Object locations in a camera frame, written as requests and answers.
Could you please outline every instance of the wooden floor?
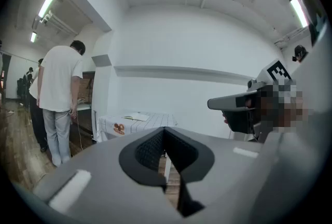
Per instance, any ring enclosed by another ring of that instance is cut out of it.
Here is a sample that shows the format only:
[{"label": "wooden floor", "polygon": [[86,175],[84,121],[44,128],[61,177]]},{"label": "wooden floor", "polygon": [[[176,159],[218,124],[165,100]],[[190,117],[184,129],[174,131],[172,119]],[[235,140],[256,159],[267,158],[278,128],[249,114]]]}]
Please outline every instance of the wooden floor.
[{"label": "wooden floor", "polygon": [[[19,103],[8,101],[0,112],[0,162],[11,181],[15,181],[28,190],[32,190],[38,181],[56,167],[51,162],[49,150],[41,153],[33,133],[30,112]],[[90,135],[80,130],[82,148],[89,147]],[[77,127],[71,125],[70,149],[72,155],[81,150]],[[166,158],[159,163],[159,173],[165,170]],[[172,165],[166,196],[176,208],[179,193],[179,174]]]}]

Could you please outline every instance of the black pants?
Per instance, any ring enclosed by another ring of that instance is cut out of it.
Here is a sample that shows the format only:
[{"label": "black pants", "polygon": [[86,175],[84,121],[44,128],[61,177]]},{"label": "black pants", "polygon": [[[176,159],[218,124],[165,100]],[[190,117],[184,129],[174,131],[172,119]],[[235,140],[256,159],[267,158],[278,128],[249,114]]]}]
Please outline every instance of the black pants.
[{"label": "black pants", "polygon": [[41,148],[47,146],[47,136],[44,125],[43,109],[37,106],[37,100],[27,94],[30,98],[30,115],[32,120],[33,132],[35,133],[38,144]]}]

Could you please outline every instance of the shoe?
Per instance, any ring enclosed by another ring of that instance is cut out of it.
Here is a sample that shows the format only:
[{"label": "shoe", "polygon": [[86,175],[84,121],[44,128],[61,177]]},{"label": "shoe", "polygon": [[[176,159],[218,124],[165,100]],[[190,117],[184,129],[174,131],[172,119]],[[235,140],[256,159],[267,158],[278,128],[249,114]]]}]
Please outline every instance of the shoe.
[{"label": "shoe", "polygon": [[48,146],[46,146],[46,147],[41,147],[41,148],[40,148],[40,151],[41,151],[41,153],[44,153],[44,152],[46,152],[47,149],[48,149]]}]

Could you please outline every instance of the gray pants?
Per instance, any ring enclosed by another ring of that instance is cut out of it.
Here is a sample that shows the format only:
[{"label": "gray pants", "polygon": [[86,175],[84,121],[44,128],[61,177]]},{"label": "gray pants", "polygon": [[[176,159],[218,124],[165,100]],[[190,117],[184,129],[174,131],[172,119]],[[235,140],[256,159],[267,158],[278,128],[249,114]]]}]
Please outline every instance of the gray pants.
[{"label": "gray pants", "polygon": [[52,154],[52,162],[59,167],[71,158],[69,149],[69,130],[71,117],[69,111],[58,113],[43,109],[48,147]]}]

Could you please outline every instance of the ceiling light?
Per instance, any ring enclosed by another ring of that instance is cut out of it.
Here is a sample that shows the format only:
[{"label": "ceiling light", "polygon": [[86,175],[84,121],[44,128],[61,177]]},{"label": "ceiling light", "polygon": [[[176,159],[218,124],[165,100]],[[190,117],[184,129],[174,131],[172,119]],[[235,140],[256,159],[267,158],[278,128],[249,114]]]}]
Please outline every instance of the ceiling light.
[{"label": "ceiling light", "polygon": [[32,43],[35,42],[36,36],[37,36],[37,34],[34,33],[34,32],[31,34],[31,39],[30,39],[30,41],[31,41]]},{"label": "ceiling light", "polygon": [[290,3],[294,7],[294,10],[301,21],[302,27],[308,26],[305,13],[302,10],[299,0],[290,0]]},{"label": "ceiling light", "polygon": [[53,0],[45,0],[45,2],[43,3],[43,6],[41,7],[38,16],[40,16],[41,18],[44,17],[47,8],[50,6],[50,4],[52,3]]}]

